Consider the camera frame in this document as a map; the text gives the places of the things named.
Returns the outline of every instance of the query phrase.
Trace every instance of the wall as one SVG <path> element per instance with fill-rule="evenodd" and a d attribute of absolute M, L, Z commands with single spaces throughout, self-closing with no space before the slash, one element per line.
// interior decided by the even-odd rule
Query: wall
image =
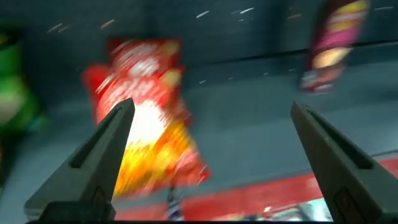
<path fill-rule="evenodd" d="M 80 73 L 106 62 L 109 35 L 179 37 L 189 66 L 259 57 L 306 49 L 323 1 L 3 0 L 0 17 L 26 24 L 27 78 L 51 104 L 82 94 Z M 395 0 L 373 1 L 359 42 L 398 39 L 397 9 Z"/>

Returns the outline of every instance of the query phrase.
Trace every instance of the red stripe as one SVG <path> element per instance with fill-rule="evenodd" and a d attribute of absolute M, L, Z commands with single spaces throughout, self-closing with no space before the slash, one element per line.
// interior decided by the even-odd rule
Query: red stripe
<path fill-rule="evenodd" d="M 398 177 L 398 159 L 381 161 Z M 182 202 L 185 220 L 213 220 L 229 214 L 252 215 L 266 207 L 280 208 L 321 198 L 313 175 L 304 175 L 265 184 L 186 198 Z M 166 204 L 118 210 L 117 220 L 165 220 Z"/>

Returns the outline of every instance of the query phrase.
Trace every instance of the chip bag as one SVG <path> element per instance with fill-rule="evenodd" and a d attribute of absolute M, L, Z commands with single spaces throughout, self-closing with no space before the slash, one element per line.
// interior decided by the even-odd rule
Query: chip bag
<path fill-rule="evenodd" d="M 183 120 L 170 110 L 181 73 L 181 68 L 173 68 L 155 77 L 131 78 L 93 65 L 83 74 L 97 123 L 122 100 L 131 97 L 136 107 L 114 198 L 199 184 L 209 176 Z"/>
<path fill-rule="evenodd" d="M 108 52 L 115 74 L 122 77 L 157 77 L 177 65 L 181 48 L 178 39 L 137 40 L 112 38 L 108 41 Z M 180 94 L 180 85 L 175 86 Z M 186 126 L 193 123 L 192 114 L 181 97 L 170 102 L 171 113 L 184 120 Z"/>

